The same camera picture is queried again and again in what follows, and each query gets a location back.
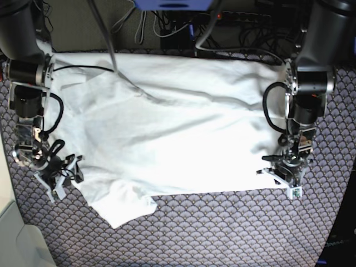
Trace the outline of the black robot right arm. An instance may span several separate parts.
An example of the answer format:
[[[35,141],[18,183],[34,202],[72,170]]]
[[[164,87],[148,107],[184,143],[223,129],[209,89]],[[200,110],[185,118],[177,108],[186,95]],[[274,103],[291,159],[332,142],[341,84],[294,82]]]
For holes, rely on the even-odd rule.
[[[81,156],[59,157],[63,140],[46,144],[59,125],[64,104],[50,92],[55,56],[44,6],[43,1],[1,1],[1,52],[11,82],[9,108],[18,117],[12,156],[53,192],[71,181],[81,183],[83,174],[78,166]]]

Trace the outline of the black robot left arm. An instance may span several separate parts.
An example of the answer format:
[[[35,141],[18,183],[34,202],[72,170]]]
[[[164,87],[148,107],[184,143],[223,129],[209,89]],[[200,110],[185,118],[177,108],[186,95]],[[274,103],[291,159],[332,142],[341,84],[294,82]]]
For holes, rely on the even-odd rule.
[[[280,150],[263,156],[271,167],[259,172],[291,189],[301,185],[310,163],[315,123],[325,114],[328,95],[335,87],[335,58],[354,25],[355,1],[314,1],[301,51],[286,64],[286,81],[272,83],[263,94],[264,115],[280,133]],[[285,128],[269,116],[268,95],[276,87],[285,90]]]

